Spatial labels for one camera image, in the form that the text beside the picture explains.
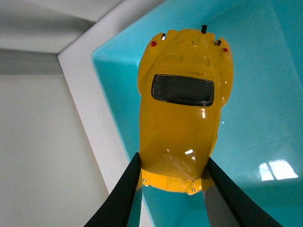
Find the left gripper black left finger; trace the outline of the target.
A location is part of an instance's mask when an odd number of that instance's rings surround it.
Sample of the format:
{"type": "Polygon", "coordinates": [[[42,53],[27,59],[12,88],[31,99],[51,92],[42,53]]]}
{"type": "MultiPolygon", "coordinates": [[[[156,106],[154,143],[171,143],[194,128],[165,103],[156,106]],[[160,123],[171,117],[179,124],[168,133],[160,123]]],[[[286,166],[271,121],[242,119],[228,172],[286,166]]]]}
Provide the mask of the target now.
{"type": "Polygon", "coordinates": [[[142,172],[141,160],[137,152],[109,197],[85,226],[138,227],[141,204],[142,172]]]}

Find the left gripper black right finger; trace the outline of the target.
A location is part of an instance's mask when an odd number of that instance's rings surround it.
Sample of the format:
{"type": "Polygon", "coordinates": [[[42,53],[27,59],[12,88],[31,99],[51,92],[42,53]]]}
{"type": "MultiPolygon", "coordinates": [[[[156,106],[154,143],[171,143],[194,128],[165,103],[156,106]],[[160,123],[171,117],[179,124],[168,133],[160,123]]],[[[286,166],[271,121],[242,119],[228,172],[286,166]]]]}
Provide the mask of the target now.
{"type": "Polygon", "coordinates": [[[203,192],[210,226],[281,226],[235,184],[211,158],[208,159],[203,179],[214,183],[214,186],[203,192]]]}

